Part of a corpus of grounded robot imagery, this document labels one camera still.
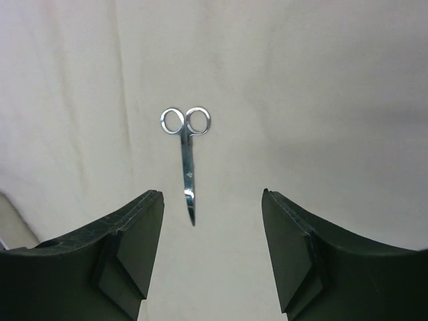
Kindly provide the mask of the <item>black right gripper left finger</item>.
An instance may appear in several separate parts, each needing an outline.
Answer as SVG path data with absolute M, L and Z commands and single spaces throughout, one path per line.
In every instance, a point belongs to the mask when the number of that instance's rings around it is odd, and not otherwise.
M 148 296 L 164 214 L 149 190 L 117 211 L 1 252 L 2 320 L 136 320 Z

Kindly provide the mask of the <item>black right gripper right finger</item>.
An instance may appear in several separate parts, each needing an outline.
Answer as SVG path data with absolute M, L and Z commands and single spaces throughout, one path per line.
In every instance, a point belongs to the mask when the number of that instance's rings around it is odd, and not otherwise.
M 427 251 L 380 243 L 265 190 L 263 224 L 289 320 L 426 320 Z

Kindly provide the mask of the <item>beige cloth wrap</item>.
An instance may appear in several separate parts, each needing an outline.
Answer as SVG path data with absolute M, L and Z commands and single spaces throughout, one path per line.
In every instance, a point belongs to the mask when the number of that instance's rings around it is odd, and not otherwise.
M 201 106 L 193 227 L 170 107 Z M 427 247 L 426 1 L 2 1 L 1 236 L 33 246 L 149 189 L 140 320 L 284 320 L 264 189 Z

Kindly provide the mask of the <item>steel surgical scissors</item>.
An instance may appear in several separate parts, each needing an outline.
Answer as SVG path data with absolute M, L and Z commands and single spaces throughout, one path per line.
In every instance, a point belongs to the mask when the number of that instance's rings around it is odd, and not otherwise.
M 200 112 L 205 116 L 205 128 L 202 131 L 195 130 L 191 125 L 191 117 L 194 113 Z M 174 113 L 178 116 L 180 127 L 177 130 L 170 130 L 166 123 L 167 114 Z M 201 106 L 189 109 L 183 114 L 178 108 L 170 107 L 165 109 L 160 116 L 160 125 L 162 129 L 170 135 L 178 135 L 181 141 L 181 155 L 183 168 L 183 183 L 185 201 L 189 219 L 194 227 L 196 224 L 195 215 L 195 181 L 194 181 L 194 162 L 193 162 L 193 141 L 192 137 L 206 134 L 211 127 L 211 115 Z

